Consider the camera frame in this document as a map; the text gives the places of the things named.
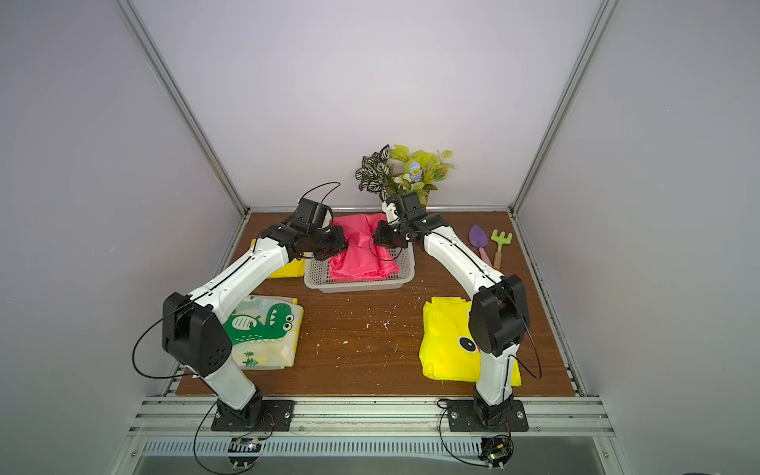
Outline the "pink raincoat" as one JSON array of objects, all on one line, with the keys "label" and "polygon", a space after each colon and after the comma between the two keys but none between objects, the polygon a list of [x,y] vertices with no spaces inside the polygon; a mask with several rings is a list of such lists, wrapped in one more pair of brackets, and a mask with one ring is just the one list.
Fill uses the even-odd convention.
[{"label": "pink raincoat", "polygon": [[379,221],[386,221],[386,216],[382,213],[358,214],[334,219],[334,223],[344,229],[348,247],[329,259],[330,279],[340,282],[377,281],[399,272],[389,249],[378,247],[373,241],[373,232]]}]

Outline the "green dinosaur print raincoat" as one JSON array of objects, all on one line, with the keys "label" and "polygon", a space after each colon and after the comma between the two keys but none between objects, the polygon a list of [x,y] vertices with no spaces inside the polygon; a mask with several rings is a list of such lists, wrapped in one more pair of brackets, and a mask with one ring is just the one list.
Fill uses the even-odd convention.
[{"label": "green dinosaur print raincoat", "polygon": [[224,324],[242,370],[279,370],[295,364],[304,309],[297,299],[247,296]]}]

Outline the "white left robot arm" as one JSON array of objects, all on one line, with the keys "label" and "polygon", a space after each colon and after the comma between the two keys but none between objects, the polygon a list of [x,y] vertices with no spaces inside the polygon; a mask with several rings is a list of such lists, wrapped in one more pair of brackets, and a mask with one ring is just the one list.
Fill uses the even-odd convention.
[{"label": "white left robot arm", "polygon": [[207,284],[164,300],[164,351],[213,390],[222,415],[253,426],[263,417],[263,393],[235,362],[224,324],[263,281],[291,261],[326,260],[347,248],[344,230],[334,224],[332,208],[300,199],[290,217],[260,232],[254,247]]}]

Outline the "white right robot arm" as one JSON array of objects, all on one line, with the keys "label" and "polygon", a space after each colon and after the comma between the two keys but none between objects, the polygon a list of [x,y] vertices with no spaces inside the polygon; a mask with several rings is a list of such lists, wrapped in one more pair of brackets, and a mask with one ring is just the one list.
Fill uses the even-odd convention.
[{"label": "white right robot arm", "polygon": [[462,286],[471,301],[468,328],[480,350],[480,375],[474,412],[494,427],[512,408],[512,377],[517,353],[530,330],[526,287],[517,275],[506,276],[475,255],[440,215],[430,214],[417,193],[386,199],[386,220],[373,234],[380,247],[419,245]]}]

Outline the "white perforated plastic basket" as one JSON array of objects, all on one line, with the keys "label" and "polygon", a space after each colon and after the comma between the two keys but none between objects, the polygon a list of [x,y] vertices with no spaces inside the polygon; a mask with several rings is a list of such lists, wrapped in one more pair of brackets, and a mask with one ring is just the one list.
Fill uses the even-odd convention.
[{"label": "white perforated plastic basket", "polygon": [[386,249],[376,245],[373,233],[384,215],[357,214],[336,218],[348,248],[327,260],[307,259],[304,282],[324,293],[392,290],[411,282],[415,259],[411,247]]}]

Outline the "plain yellow folded raincoat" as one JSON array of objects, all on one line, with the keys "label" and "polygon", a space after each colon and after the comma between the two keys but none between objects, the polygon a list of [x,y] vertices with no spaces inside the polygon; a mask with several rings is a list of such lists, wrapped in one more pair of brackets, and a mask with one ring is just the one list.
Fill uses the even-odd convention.
[{"label": "plain yellow folded raincoat", "polygon": [[294,277],[297,267],[302,267],[301,259],[289,255],[289,251],[271,237],[261,237],[246,254],[247,266],[253,268],[253,276],[263,281],[275,274]]}]

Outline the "artificial potted plant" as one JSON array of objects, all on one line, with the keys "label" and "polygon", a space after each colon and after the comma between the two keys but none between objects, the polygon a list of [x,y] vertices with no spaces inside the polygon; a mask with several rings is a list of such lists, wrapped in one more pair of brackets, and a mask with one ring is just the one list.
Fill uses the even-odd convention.
[{"label": "artificial potted plant", "polygon": [[384,146],[362,158],[354,177],[358,189],[378,196],[381,203],[389,197],[416,192],[426,207],[429,194],[447,178],[453,165],[447,160],[451,152],[411,152],[406,146]]}]

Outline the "purple toy trowel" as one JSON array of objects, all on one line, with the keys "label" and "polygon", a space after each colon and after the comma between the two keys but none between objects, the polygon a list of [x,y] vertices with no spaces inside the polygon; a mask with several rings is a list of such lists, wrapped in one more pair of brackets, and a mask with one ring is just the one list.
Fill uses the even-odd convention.
[{"label": "purple toy trowel", "polygon": [[472,225],[468,233],[469,243],[477,249],[479,257],[489,266],[492,265],[492,261],[486,251],[486,247],[490,241],[486,236],[484,230],[478,225]]}]

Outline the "green toy rake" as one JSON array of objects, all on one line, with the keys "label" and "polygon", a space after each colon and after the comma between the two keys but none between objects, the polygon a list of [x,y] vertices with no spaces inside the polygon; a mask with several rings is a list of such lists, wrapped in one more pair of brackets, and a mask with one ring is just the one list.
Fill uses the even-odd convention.
[{"label": "green toy rake", "polygon": [[506,245],[510,245],[512,243],[513,234],[507,234],[506,232],[499,232],[498,230],[494,230],[492,231],[491,239],[497,245],[493,260],[493,267],[494,269],[500,270],[503,259],[503,247],[506,247]]}]

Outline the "left controller board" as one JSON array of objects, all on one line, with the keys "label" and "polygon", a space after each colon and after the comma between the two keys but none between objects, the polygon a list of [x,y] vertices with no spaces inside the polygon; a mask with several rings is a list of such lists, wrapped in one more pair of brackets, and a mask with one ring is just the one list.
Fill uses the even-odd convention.
[{"label": "left controller board", "polygon": [[242,473],[257,463],[263,443],[256,437],[234,437],[228,446],[227,457],[233,473]]}]

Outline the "controller board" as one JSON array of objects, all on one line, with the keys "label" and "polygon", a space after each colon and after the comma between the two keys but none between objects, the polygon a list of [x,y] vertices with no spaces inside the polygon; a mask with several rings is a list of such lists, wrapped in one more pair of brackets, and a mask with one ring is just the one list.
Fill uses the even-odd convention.
[{"label": "controller board", "polygon": [[242,473],[257,463],[263,443],[256,437],[234,437],[228,446],[227,457],[233,473]]},{"label": "controller board", "polygon": [[512,459],[515,453],[512,438],[505,433],[482,437],[481,449],[478,458],[485,463],[489,470],[499,468],[503,470],[505,465]]}]

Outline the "right controller board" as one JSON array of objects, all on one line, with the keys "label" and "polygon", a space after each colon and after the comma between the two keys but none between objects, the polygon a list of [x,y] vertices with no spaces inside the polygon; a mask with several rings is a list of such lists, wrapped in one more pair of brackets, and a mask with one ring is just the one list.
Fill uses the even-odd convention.
[{"label": "right controller board", "polygon": [[482,437],[481,449],[478,458],[485,463],[489,470],[499,468],[503,470],[505,465],[512,459],[515,453],[512,438],[505,433]]}]

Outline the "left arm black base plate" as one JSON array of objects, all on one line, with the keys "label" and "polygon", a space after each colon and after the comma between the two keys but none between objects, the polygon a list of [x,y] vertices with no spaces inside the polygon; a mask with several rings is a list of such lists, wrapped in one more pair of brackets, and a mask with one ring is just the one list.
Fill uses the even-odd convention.
[{"label": "left arm black base plate", "polygon": [[212,431],[289,431],[296,402],[288,399],[251,400],[243,409],[234,410],[220,399]]}]

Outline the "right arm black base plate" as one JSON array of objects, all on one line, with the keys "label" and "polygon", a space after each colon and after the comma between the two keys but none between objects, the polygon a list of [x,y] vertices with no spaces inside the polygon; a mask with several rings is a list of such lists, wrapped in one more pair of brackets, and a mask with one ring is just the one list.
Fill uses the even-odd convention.
[{"label": "right arm black base plate", "polygon": [[483,406],[473,399],[442,399],[439,401],[446,411],[445,423],[453,433],[526,433],[528,416],[524,404],[510,397],[498,406]]}]

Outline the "aluminium front rail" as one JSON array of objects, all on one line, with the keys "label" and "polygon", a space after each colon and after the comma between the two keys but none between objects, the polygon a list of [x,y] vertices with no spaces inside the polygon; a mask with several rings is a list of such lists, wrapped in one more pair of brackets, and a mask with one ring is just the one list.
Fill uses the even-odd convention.
[{"label": "aluminium front rail", "polygon": [[[453,398],[452,407],[436,397],[283,397],[267,398],[259,429],[275,435],[436,435],[460,431],[482,435],[473,403]],[[520,397],[503,423],[514,435],[535,437],[612,437],[615,432],[598,398]],[[191,437],[244,433],[248,426],[216,415],[208,397],[148,397],[129,435]]]}]

